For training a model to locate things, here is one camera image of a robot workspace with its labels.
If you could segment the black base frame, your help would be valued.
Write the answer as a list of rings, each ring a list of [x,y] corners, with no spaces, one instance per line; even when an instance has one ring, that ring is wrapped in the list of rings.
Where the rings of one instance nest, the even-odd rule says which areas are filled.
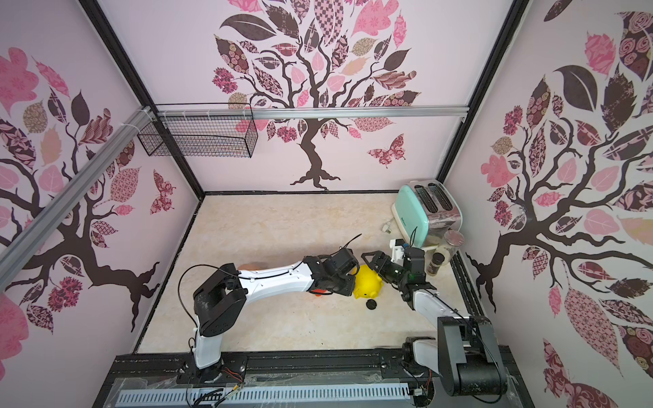
[[[417,365],[402,348],[227,352],[220,367],[203,371],[188,354],[136,354],[115,358],[94,407],[115,407],[122,390],[195,389],[244,386],[327,384],[406,384],[407,401],[301,403],[271,406],[209,407],[532,407],[532,398],[509,347],[498,346],[508,373],[508,392],[501,399],[484,395],[450,396],[430,369]]]

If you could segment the glass spice jar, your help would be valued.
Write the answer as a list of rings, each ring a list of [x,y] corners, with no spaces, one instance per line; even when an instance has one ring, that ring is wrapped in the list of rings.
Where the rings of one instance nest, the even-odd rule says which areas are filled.
[[[444,233],[435,245],[427,274],[435,276],[439,270],[450,263],[452,257],[465,243],[464,235],[455,229],[449,229]]]

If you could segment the aluminium rail back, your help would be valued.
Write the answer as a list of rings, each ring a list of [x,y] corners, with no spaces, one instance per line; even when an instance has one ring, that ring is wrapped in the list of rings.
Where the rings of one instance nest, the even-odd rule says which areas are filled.
[[[466,117],[469,107],[464,105],[355,107],[355,108],[287,108],[255,109],[253,118],[264,119],[320,119],[359,117]]]

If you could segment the peach piggy bank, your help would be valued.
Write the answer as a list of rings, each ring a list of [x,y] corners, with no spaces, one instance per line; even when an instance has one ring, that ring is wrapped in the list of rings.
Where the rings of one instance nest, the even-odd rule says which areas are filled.
[[[245,263],[237,267],[238,270],[266,270],[267,268],[268,265],[266,263],[260,262]]]

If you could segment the aluminium rail left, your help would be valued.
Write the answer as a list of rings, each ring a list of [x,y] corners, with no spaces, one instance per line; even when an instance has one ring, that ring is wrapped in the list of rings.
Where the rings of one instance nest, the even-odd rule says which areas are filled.
[[[138,135],[139,131],[151,123],[151,108],[143,106],[136,110],[117,129],[114,136],[97,151],[94,158],[68,182],[47,207],[35,217],[27,232],[20,234],[7,249],[1,253],[1,289],[5,290],[37,249],[47,241],[54,230],[62,223],[73,207],[80,202],[93,183],[100,178],[110,163],[122,149]]]

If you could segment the mint green toaster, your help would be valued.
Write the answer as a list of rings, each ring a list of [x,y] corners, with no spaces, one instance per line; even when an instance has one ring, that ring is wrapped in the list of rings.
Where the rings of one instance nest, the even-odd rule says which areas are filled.
[[[457,202],[438,180],[403,185],[391,210],[405,242],[419,248],[436,245],[448,230],[460,231],[463,224]]]

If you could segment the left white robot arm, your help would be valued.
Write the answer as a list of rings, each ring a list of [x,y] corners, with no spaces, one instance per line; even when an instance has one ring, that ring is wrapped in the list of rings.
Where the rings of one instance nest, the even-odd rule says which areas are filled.
[[[297,263],[268,270],[238,270],[232,263],[217,267],[193,293],[195,367],[200,371],[220,367],[223,336],[248,304],[296,292],[350,297],[360,268],[348,250],[306,256]]]

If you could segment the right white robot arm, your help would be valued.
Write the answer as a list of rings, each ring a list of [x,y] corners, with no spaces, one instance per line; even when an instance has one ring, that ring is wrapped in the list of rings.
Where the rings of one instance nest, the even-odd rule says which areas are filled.
[[[436,374],[448,395],[494,395],[499,400],[507,394],[508,373],[491,322],[484,316],[463,316],[440,297],[427,279],[422,250],[407,248],[401,263],[381,251],[363,253],[362,258],[410,309],[435,326],[436,338],[406,343],[412,361]]]

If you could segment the aluminium rail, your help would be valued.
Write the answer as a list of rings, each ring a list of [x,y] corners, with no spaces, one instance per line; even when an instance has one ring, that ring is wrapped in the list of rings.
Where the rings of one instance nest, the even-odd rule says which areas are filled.
[[[355,108],[287,108],[255,109],[253,118],[264,119],[320,119],[359,117],[466,117],[469,107],[464,105],[355,107]]]
[[[93,183],[100,178],[110,163],[122,149],[138,135],[139,131],[151,123],[151,108],[143,106],[136,110],[117,129],[114,136],[97,151],[94,158],[68,182],[47,207],[35,217],[27,232],[20,234],[7,249],[1,253],[1,289],[5,290],[37,249],[47,241],[54,230],[62,223],[73,207],[80,202]]]

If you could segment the red piggy bank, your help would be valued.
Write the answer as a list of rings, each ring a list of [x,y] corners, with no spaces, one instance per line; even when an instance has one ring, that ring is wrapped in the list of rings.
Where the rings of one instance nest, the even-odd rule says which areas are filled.
[[[321,289],[316,289],[316,290],[309,290],[310,294],[316,295],[318,297],[320,296],[328,296],[331,295],[332,293],[326,290],[321,290]]]

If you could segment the yellow piggy bank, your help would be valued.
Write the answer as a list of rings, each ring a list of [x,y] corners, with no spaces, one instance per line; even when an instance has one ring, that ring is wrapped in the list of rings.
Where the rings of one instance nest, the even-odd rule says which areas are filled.
[[[383,285],[382,278],[367,265],[363,265],[355,275],[353,295],[356,299],[375,299]]]

